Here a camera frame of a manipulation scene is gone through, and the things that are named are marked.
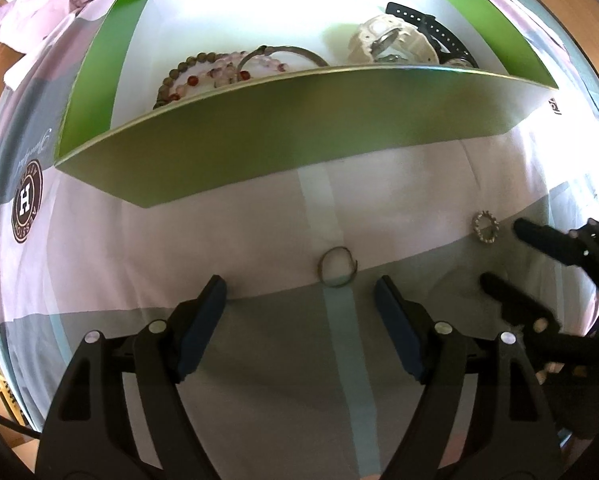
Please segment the black strap wristwatch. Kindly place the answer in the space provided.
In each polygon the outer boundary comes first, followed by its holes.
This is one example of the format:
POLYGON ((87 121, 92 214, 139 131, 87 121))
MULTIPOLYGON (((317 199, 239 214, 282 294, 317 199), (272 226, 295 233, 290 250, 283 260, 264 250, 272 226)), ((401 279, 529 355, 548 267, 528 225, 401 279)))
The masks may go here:
POLYGON ((475 58, 467 47, 450 29, 437 21, 434 15, 422 13, 396 2, 389 2, 385 12, 417 27, 418 32, 421 32, 435 50, 441 65, 478 68, 475 58))

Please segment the cream white wristwatch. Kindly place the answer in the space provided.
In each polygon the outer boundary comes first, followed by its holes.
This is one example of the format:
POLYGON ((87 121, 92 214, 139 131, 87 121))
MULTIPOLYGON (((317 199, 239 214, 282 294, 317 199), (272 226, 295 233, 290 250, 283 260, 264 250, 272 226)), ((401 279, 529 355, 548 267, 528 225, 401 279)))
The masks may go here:
POLYGON ((349 40, 348 61, 438 65, 439 57, 417 26, 392 14, 381 14, 358 26, 349 40))

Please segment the plaid patchwork bed sheet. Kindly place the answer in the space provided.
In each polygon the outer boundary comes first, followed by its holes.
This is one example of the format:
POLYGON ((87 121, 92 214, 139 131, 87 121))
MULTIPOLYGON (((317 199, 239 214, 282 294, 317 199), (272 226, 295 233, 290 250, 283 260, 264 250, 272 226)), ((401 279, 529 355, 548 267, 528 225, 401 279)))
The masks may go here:
MULTIPOLYGON (((494 136, 407 145, 140 207, 56 165, 74 82, 116 0, 67 16, 0 97, 0 365, 50 479, 599 479, 599 434, 557 426, 491 272, 565 333, 599 318, 585 272, 518 240, 599 221, 599 79, 533 0, 489 0, 555 88, 494 136), (167 320, 213 275, 227 302, 175 384, 167 320), (403 369, 374 303, 388 275, 434 322, 429 376, 403 369)), ((195 50, 163 106, 247 81, 195 50)))

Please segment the green cardboard box tray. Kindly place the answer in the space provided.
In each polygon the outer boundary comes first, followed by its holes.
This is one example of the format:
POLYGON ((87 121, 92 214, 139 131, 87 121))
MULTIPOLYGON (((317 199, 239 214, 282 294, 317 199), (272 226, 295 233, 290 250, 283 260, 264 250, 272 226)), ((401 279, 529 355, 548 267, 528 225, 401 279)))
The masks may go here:
POLYGON ((116 0, 92 40, 56 148, 60 171, 140 207, 407 145, 494 136, 555 88, 489 0, 116 0), (348 44, 389 2, 434 15, 478 68, 354 64, 348 44), (157 106, 162 78, 195 50, 296 44, 293 63, 157 106))

